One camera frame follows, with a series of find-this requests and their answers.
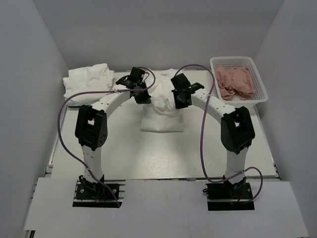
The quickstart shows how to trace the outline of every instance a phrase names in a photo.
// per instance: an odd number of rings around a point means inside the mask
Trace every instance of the pink cloth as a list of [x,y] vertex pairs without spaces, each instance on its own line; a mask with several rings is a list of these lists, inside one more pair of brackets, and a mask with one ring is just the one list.
[[221,97],[230,101],[235,92],[241,100],[247,100],[257,91],[253,87],[253,80],[247,67],[225,70],[220,66],[216,72]]

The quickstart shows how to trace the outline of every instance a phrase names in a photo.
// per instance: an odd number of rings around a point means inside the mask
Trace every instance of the white fabric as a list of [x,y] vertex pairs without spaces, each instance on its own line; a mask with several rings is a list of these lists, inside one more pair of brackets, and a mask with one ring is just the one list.
[[[184,130],[184,112],[175,108],[175,101],[172,90],[174,86],[170,81],[177,70],[169,69],[155,72],[156,82],[148,90],[151,96],[151,104],[143,105],[143,117],[141,130],[154,132],[169,132]],[[146,84],[153,83],[150,75]]]
[[[63,78],[66,93],[65,98],[88,91],[108,91],[112,88],[114,71],[109,70],[106,63],[92,67],[83,67],[68,71],[68,77]],[[85,94],[74,97],[67,104],[70,106],[89,105],[102,98],[105,94]]]

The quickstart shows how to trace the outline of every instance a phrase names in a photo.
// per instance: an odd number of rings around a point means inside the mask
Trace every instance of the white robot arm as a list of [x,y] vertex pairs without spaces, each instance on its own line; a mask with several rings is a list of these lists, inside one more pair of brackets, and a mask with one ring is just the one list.
[[[196,107],[199,107],[202,110],[205,110],[206,100],[208,92],[205,89],[198,90],[195,94],[191,96],[192,104]],[[219,124],[221,124],[221,118],[225,114],[230,114],[235,112],[234,106],[228,105],[215,96],[211,96],[208,103],[207,113],[215,118]],[[249,147],[243,148],[239,154],[227,150],[227,166],[224,173],[224,177],[228,178],[239,171],[243,171],[245,168],[246,155]],[[236,184],[244,179],[244,172],[232,179],[230,179],[231,184]]]
[[[116,90],[126,89],[125,86],[117,85]],[[91,105],[91,108],[97,111],[103,111],[108,119],[111,114],[125,101],[130,99],[130,92],[122,92],[115,94],[108,94],[101,98],[99,101]],[[107,135],[103,134],[99,140],[99,143],[103,143],[106,140]],[[104,176],[101,168],[101,147],[97,147],[93,150],[87,145],[82,145],[82,150],[84,154],[84,162],[91,169],[95,177],[101,180]],[[90,176],[87,168],[84,171],[84,178],[89,182],[95,182],[95,180]]]

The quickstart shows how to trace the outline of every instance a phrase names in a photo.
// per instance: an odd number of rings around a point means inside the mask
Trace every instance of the white plastic basket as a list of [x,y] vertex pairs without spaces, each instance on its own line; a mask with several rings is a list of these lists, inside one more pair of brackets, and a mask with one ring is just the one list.
[[262,79],[259,75],[259,72],[254,64],[253,60],[250,57],[243,56],[227,56],[227,57],[213,57],[210,60],[211,70],[215,76],[215,72],[218,67],[222,66],[225,69],[230,69],[233,67],[244,67],[249,68],[250,75],[253,79],[254,88],[257,90],[256,94],[250,97],[248,100],[240,100],[239,96],[235,94],[232,97],[231,101],[226,101],[221,98],[218,83],[215,82],[215,87],[219,96],[219,99],[223,102],[233,105],[233,106],[253,106],[257,103],[267,101],[267,93],[262,83]]

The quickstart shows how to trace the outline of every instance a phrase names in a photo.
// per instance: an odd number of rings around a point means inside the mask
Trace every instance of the wire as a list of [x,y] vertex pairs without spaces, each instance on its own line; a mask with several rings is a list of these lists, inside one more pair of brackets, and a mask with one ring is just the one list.
[[206,100],[206,106],[205,106],[205,110],[204,110],[204,115],[203,115],[203,122],[202,122],[202,129],[201,129],[201,135],[200,135],[200,159],[201,159],[201,163],[202,163],[202,169],[203,169],[203,172],[204,172],[204,176],[205,178],[211,182],[211,183],[222,183],[222,182],[225,182],[225,181],[228,181],[234,177],[237,177],[238,175],[242,174],[243,172],[246,172],[248,170],[256,170],[259,172],[260,174],[260,178],[261,178],[261,184],[260,184],[260,188],[258,190],[258,192],[256,193],[256,195],[254,195],[254,197],[252,197],[250,200],[246,201],[246,202],[242,202],[241,204],[246,204],[246,203],[249,203],[249,202],[252,202],[258,195],[259,193],[261,192],[262,190],[262,186],[263,186],[263,175],[261,173],[261,171],[256,168],[256,167],[248,167],[246,168],[244,171],[239,171],[237,172],[236,174],[228,177],[228,178],[225,178],[225,179],[222,179],[222,180],[218,180],[218,181],[214,181],[214,180],[211,180],[208,175],[207,175],[207,172],[206,172],[206,168],[205,168],[205,163],[204,163],[204,155],[203,155],[203,140],[204,140],[204,129],[205,129],[205,121],[206,121],[206,115],[207,115],[207,111],[208,111],[208,104],[209,104],[209,100],[210,100],[210,97],[211,97],[211,93],[212,93],[212,90],[214,88],[214,85],[215,85],[215,78],[214,78],[214,75],[213,73],[210,71],[210,69],[206,68],[205,66],[203,65],[200,65],[200,64],[188,64],[188,65],[185,65],[183,67],[181,67],[176,73],[175,73],[175,76],[184,68],[186,67],[189,67],[189,66],[198,66],[198,67],[202,67],[204,69],[206,69],[212,76],[212,86],[210,88],[210,91],[207,95],[207,100]]
[[238,201],[235,202],[235,204],[237,204],[238,202],[240,202],[241,199],[242,199],[242,193],[240,194],[240,197],[239,197]]
[[97,200],[96,200],[96,203],[99,203],[100,201],[105,200],[107,197],[109,197],[109,195],[106,195],[106,196],[104,196],[104,197],[102,197],[102,198],[100,198],[100,199],[97,199]]
[[143,79],[143,82],[145,82],[145,80],[147,80],[147,78],[150,76],[150,74],[148,72],[145,72],[145,74],[147,74],[148,76],[146,76],[144,79]]
[[[150,69],[148,69],[148,68],[145,68],[145,67],[139,67],[139,68],[145,69],[145,70],[147,70],[148,72],[150,72],[150,73],[153,75],[153,78],[154,78],[153,83],[152,83],[149,87],[143,88],[143,89],[122,89],[122,90],[116,90],[116,92],[118,92],[118,93],[121,93],[121,92],[143,92],[143,91],[148,90],[149,88],[151,88],[151,87],[155,84],[156,78],[155,78],[154,73],[153,73]],[[66,147],[66,145],[65,145],[65,143],[64,143],[64,141],[63,141],[63,138],[62,138],[62,136],[61,136],[60,119],[61,119],[61,113],[62,113],[63,108],[65,107],[66,103],[67,103],[69,100],[71,100],[72,98],[77,97],[77,96],[79,96],[79,95],[84,95],[84,94],[97,94],[97,93],[107,93],[107,94],[111,94],[111,93],[115,93],[115,91],[112,90],[112,91],[93,91],[93,92],[81,92],[81,93],[76,93],[76,94],[70,96],[69,98],[67,98],[67,99],[62,103],[62,105],[61,105],[60,108],[59,108],[58,115],[57,115],[57,133],[58,133],[58,138],[59,138],[60,143],[61,143],[62,147],[64,148],[64,150],[65,150],[70,156],[72,156],[74,159],[76,159],[77,161],[79,161],[80,163],[82,163],[83,166],[84,166],[84,167],[87,169],[87,171],[89,172],[90,176],[91,176],[97,183],[101,184],[101,185],[104,186],[106,189],[108,189],[108,191],[110,192],[110,194],[111,194],[111,195],[113,196],[113,198],[115,199],[115,201],[116,201],[118,207],[120,207],[120,203],[118,202],[118,199],[116,198],[116,196],[115,196],[114,193],[112,192],[111,188],[110,188],[107,184],[105,184],[105,183],[99,181],[99,180],[95,177],[95,175],[93,174],[93,172],[91,171],[91,169],[88,167],[88,165],[87,165],[83,160],[81,160],[81,159],[78,158],[76,155],[74,155],[74,154]]]

